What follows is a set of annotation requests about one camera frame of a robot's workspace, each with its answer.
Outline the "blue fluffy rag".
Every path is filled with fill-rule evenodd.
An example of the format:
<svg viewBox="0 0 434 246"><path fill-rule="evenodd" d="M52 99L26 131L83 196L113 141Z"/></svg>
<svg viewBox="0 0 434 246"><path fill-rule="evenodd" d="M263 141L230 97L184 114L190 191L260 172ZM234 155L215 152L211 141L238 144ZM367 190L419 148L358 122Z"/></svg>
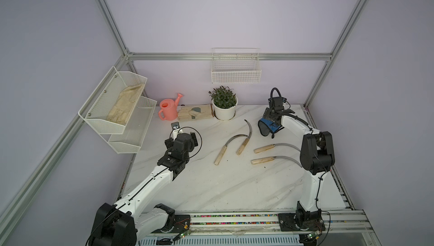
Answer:
<svg viewBox="0 0 434 246"><path fill-rule="evenodd" d="M277 123L270 121L268 119L265 119L265 118L261 118L258 121L258 127L260 130L260 133L263 136L268 136L269 134L275 134L283 128L282 125L278 125Z"/></svg>

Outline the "sickle with wooden handle middle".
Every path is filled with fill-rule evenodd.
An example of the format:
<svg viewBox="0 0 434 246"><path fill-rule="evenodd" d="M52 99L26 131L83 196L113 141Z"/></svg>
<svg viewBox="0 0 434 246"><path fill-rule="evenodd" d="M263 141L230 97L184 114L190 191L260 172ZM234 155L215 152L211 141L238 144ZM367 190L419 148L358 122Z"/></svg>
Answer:
<svg viewBox="0 0 434 246"><path fill-rule="evenodd" d="M302 167L302 165L297 160L295 160L294 158L291 158L291 157L287 157L287 156L272 156L272 157L257 158L257 159L251 160L250 163L252 165L257 165L257 164L271 162L271 161L278 160L278 159L289 160L289 161L292 161L295 164L297 164L299 167Z"/></svg>

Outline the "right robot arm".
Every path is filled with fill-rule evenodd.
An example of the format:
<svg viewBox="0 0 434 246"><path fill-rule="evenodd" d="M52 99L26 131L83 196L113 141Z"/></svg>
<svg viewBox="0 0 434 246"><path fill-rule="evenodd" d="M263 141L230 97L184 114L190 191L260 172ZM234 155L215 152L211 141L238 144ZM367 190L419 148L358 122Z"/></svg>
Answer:
<svg viewBox="0 0 434 246"><path fill-rule="evenodd" d="M313 228L324 230L321 225L321 193L323 180L335 164L333 139L328 131L319 131L311 127L304 119L295 115L291 109L286 109L287 100L282 96L270 96L269 107L258 121L262 136L274 136L277 132L299 130L302 134L300 148L300 164L305 170L304 189L296 212L281 216L281 227L284 230L306 231Z"/></svg>

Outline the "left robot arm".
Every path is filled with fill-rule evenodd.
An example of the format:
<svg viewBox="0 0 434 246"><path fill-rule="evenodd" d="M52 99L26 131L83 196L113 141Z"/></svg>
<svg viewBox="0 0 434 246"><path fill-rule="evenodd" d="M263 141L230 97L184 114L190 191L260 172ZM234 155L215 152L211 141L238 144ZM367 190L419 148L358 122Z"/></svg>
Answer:
<svg viewBox="0 0 434 246"><path fill-rule="evenodd" d="M130 193L113 205L104 203L97 210L87 246L134 246L154 231L170 231L175 211L156 205L151 212L144 209L164 187L185 169L195 147L201 144L195 133L181 130L165 141L166 152L153 171Z"/></svg>

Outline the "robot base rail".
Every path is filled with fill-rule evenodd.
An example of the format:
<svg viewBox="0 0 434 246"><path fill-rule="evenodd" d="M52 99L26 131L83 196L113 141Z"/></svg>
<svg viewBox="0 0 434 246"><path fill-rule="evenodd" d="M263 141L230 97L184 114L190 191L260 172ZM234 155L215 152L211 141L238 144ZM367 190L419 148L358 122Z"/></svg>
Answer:
<svg viewBox="0 0 434 246"><path fill-rule="evenodd" d="M192 213L176 215L172 228L144 235L97 241L90 246L379 246L381 243L363 211L324 212L308 230L298 230L290 213Z"/></svg>

